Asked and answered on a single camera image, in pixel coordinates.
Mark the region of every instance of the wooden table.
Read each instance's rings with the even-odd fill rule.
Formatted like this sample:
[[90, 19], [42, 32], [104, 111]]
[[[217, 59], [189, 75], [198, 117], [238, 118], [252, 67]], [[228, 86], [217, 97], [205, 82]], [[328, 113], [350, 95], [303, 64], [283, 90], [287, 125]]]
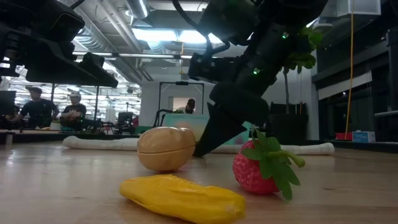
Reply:
[[[305, 156], [307, 165], [295, 167], [302, 186], [293, 187], [290, 203], [242, 190], [233, 157], [193, 159], [175, 175], [245, 196], [247, 217], [238, 223], [398, 223], [398, 154], [338, 149], [334, 156]], [[185, 223], [119, 195], [124, 179], [152, 174], [135, 152], [16, 144], [0, 150], [0, 223]]]

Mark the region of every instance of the metal frame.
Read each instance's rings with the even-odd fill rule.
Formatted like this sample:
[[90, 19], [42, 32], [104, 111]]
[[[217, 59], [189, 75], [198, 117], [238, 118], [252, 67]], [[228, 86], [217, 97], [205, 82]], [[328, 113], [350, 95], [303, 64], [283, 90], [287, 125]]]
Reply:
[[[162, 85], [163, 84], [177, 84], [178, 82], [160, 82], [159, 83], [159, 103], [158, 103], [158, 107], [157, 110], [160, 110], [160, 97], [162, 96]], [[188, 85], [201, 85], [202, 87], [202, 92], [201, 92], [201, 113], [203, 114], [204, 109], [205, 109], [205, 84], [204, 83], [189, 83]]]

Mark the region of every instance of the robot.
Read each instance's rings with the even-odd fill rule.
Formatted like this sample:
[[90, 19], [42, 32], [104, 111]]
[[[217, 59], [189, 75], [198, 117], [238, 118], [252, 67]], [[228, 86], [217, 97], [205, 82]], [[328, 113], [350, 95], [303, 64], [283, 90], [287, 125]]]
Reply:
[[[58, 79], [68, 77], [63, 73], [74, 71], [84, 77], [95, 77], [91, 81], [87, 79], [91, 85], [98, 82], [109, 86], [109, 75], [101, 70], [103, 58], [88, 53], [83, 65], [73, 62], [70, 42], [84, 27], [84, 22], [72, 9], [83, 1], [77, 1], [71, 8], [54, 0], [0, 1], [0, 8], [8, 10], [0, 16], [0, 58], [7, 56], [14, 64], [25, 64], [30, 72], [27, 79], [44, 82], [56, 80], [40, 58], [48, 60], [54, 56], [51, 60], [59, 65]], [[187, 16], [178, 0], [172, 2], [207, 41], [206, 52], [193, 55], [189, 77], [216, 83], [210, 93], [215, 103], [208, 103], [210, 119], [194, 153], [201, 157], [245, 131], [244, 121], [266, 122], [269, 109], [261, 96], [275, 83], [288, 56], [309, 47], [308, 38], [297, 33], [321, 14], [328, 0], [211, 0], [198, 24]], [[30, 16], [37, 11], [40, 11], [39, 18]], [[224, 45], [213, 49], [208, 38], [210, 33]], [[11, 34], [18, 36], [17, 48], [9, 44]], [[236, 58], [212, 57], [227, 50], [230, 44], [246, 45], [247, 49]]]

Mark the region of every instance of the toy strawberry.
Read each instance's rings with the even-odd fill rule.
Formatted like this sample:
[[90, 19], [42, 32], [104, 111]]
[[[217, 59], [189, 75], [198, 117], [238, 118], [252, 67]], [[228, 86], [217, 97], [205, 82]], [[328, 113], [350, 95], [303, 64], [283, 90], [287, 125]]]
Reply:
[[255, 194], [271, 194], [282, 191], [287, 199], [292, 199], [290, 183], [300, 185], [290, 165], [291, 158], [298, 167], [305, 165], [304, 159], [280, 148], [274, 137], [266, 138], [258, 130], [257, 138], [248, 141], [236, 155], [233, 172], [242, 187]]

